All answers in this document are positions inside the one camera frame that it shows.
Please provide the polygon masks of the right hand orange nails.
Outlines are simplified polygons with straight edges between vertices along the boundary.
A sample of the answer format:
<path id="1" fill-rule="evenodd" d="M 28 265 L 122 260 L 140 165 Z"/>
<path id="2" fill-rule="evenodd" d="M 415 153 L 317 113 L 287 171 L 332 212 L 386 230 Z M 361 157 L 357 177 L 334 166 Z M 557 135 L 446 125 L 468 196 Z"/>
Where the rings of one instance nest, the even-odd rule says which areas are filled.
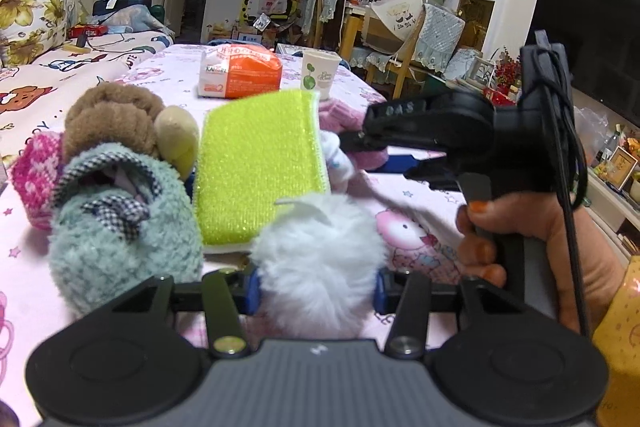
<path id="1" fill-rule="evenodd" d="M 590 324 L 598 326 L 623 283 L 625 269 L 585 209 L 574 212 L 580 265 Z M 574 285 L 563 213 L 553 194 L 512 193 L 493 202 L 470 202 L 458 208 L 456 225 L 462 234 L 458 265 L 464 275 L 475 275 L 498 287 L 506 283 L 506 270 L 496 262 L 496 246 L 476 234 L 521 234 L 540 239 L 555 277 L 560 322 L 578 331 Z"/>

